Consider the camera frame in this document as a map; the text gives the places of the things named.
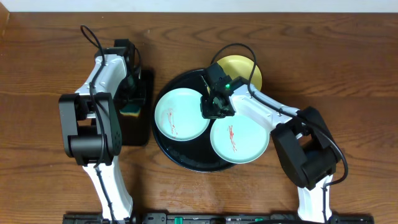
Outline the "green yellow sponge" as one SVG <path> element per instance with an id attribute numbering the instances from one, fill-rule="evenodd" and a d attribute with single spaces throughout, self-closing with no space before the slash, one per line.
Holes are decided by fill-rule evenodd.
<path id="1" fill-rule="evenodd" d="M 141 107 L 135 104 L 127 104 L 122 109 L 120 109 L 119 112 L 123 116 L 138 117 L 141 112 Z"/>

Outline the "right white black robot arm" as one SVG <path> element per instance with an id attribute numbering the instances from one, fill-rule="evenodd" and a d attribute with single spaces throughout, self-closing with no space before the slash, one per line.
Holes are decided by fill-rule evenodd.
<path id="1" fill-rule="evenodd" d="M 204 70 L 208 96 L 201 98 L 204 118 L 247 116 L 271 136 L 286 176 L 297 186 L 298 217 L 304 222 L 329 223 L 329 189 L 333 174 L 346 159 L 321 114 L 279 103 L 257 90 L 250 78 L 232 79 L 218 63 Z"/>

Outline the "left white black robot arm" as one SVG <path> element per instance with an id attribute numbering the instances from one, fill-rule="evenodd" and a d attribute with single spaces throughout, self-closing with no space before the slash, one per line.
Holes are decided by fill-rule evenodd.
<path id="1" fill-rule="evenodd" d="M 119 166 L 122 146 L 147 141 L 153 74 L 134 63 L 139 51 L 128 39 L 98 48 L 95 67 L 73 94 L 59 98 L 65 153 L 90 177 L 102 206 L 99 217 L 75 215 L 66 223 L 136 223 L 134 202 Z"/>

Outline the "yellow plate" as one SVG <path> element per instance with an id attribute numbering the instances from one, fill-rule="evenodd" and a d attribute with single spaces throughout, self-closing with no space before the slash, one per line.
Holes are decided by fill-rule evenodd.
<path id="1" fill-rule="evenodd" d="M 249 80 L 254 65 L 254 62 L 250 58 L 242 55 L 225 56 L 217 60 L 216 63 L 232 80 L 238 77 Z M 262 88 L 262 73 L 257 65 L 252 76 L 251 84 L 254 85 L 257 90 L 261 90 Z"/>

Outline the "light green plate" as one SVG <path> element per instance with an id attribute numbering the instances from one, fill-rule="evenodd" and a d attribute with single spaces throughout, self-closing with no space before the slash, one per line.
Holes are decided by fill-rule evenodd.
<path id="1" fill-rule="evenodd" d="M 233 164 L 245 164 L 267 149 L 270 133 L 243 115 L 217 119 L 210 132 L 211 146 L 218 156 Z"/>
<path id="2" fill-rule="evenodd" d="M 210 120 L 201 113 L 202 94 L 190 88 L 177 88 L 163 95 L 155 107 L 157 129 L 174 141 L 189 141 L 199 137 Z"/>

